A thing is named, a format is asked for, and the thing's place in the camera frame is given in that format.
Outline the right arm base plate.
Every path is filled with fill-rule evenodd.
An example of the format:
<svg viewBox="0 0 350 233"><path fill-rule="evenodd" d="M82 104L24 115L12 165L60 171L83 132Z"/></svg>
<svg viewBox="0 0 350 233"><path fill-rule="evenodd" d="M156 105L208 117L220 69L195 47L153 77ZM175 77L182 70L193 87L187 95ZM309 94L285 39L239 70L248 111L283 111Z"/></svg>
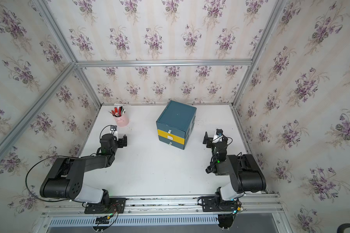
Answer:
<svg viewBox="0 0 350 233"><path fill-rule="evenodd" d="M231 212L237 213L242 209L238 200L224 201L216 196L201 196L197 199L197 205L203 212Z"/></svg>

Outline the teal top drawer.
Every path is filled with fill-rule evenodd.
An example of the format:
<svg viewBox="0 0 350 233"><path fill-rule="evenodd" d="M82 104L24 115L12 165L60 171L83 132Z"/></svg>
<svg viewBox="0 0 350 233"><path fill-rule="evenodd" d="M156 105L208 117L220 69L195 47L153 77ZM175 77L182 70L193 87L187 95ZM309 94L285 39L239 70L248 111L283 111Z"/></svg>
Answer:
<svg viewBox="0 0 350 233"><path fill-rule="evenodd" d="M194 128L194 122L192 124L189 124L187 127L175 127L168 124L164 124L161 122L156 122L157 129L164 131L168 133L170 131L170 134L187 139L189 134L192 132Z"/></svg>

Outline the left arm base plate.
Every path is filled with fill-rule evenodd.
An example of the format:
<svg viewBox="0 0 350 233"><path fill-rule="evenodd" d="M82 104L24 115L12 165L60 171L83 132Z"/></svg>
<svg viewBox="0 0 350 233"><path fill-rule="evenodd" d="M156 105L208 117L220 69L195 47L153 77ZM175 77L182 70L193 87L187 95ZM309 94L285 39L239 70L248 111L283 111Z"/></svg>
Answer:
<svg viewBox="0 0 350 233"><path fill-rule="evenodd" d="M126 198L110 198L108 203L88 203L84 214L122 214L124 212Z"/></svg>

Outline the yellow drawer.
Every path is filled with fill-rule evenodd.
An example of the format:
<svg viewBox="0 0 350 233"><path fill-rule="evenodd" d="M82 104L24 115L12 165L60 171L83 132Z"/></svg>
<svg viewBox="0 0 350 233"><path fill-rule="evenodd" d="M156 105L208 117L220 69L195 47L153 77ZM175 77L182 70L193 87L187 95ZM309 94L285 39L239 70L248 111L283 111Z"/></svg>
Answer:
<svg viewBox="0 0 350 233"><path fill-rule="evenodd" d="M188 138L190 136L190 133L187 133L185 135L185 137L180 137L180 136L176 136L176 135L170 134L168 132L165 132L165 131L162 131L162 130L159 130L159 129L157 129L157 132L158 132L158 136L160 138L168 139L170 141L179 143L181 145L186 145L186 143L188 141Z"/></svg>

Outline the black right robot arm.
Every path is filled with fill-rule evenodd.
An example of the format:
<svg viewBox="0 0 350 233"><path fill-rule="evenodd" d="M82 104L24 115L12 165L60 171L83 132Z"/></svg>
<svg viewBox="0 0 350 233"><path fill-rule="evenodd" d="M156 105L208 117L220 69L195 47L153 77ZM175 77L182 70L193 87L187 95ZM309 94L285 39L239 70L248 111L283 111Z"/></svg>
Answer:
<svg viewBox="0 0 350 233"><path fill-rule="evenodd" d="M217 188L215 193L219 201L233 201L246 192L257 193L266 190L266 179L251 154L229 155L228 146L233 142L231 137L217 129L214 137L205 133L203 144L211 149L210 165L205 169L207 174L228 176L230 182Z"/></svg>

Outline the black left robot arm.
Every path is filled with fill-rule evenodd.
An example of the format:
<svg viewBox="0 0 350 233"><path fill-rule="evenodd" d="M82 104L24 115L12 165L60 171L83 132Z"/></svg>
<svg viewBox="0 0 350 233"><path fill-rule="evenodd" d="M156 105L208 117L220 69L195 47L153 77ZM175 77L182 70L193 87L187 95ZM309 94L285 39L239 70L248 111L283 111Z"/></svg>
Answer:
<svg viewBox="0 0 350 233"><path fill-rule="evenodd" d="M108 205L109 192L84 184L84 174L110 167L115 160L117 149L127 146L127 136L117 138L114 134L105 134L101 136L100 144L96 155L57 158L41 185L41 197Z"/></svg>

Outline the teal drawer cabinet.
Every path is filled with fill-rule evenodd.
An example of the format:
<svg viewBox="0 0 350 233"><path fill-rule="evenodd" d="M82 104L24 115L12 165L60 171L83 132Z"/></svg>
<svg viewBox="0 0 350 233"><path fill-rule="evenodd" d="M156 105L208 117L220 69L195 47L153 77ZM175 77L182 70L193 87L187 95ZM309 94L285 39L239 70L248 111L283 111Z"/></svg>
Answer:
<svg viewBox="0 0 350 233"><path fill-rule="evenodd" d="M194 122L197 108L191 105L169 101L156 122L175 127L187 127Z"/></svg>

